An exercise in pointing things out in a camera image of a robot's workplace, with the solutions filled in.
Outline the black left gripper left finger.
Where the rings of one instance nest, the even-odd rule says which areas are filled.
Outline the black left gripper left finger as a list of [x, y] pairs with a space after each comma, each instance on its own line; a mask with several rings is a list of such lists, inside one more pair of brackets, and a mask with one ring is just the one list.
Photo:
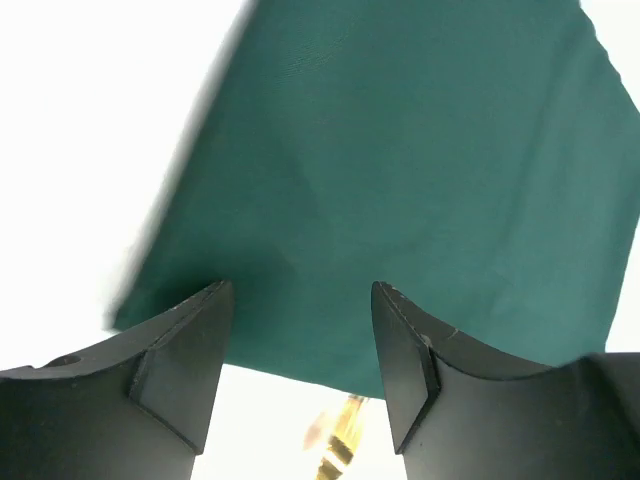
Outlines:
[[188, 479], [205, 448], [234, 295], [212, 284], [43, 367], [1, 374], [4, 480]]

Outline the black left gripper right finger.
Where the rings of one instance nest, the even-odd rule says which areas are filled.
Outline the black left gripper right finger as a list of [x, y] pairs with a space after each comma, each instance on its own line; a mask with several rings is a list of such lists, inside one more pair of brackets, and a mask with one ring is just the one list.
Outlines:
[[389, 284], [371, 291], [395, 452], [411, 479], [635, 479], [639, 357], [559, 367], [484, 344]]

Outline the gold fork with dark handle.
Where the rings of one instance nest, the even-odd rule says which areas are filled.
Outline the gold fork with dark handle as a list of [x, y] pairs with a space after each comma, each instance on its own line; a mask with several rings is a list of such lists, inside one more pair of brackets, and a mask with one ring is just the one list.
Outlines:
[[368, 404], [368, 397], [349, 394], [340, 404], [321, 411], [309, 425], [302, 450], [315, 455], [315, 479], [339, 479], [352, 464], [363, 437]]

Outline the dark green cloth placemat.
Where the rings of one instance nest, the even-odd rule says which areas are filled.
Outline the dark green cloth placemat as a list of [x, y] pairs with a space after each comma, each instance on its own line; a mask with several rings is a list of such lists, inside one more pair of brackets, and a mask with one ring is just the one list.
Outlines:
[[508, 353], [601, 351], [639, 114], [576, 1], [262, 1], [113, 322], [231, 282], [229, 363], [383, 394], [384, 281]]

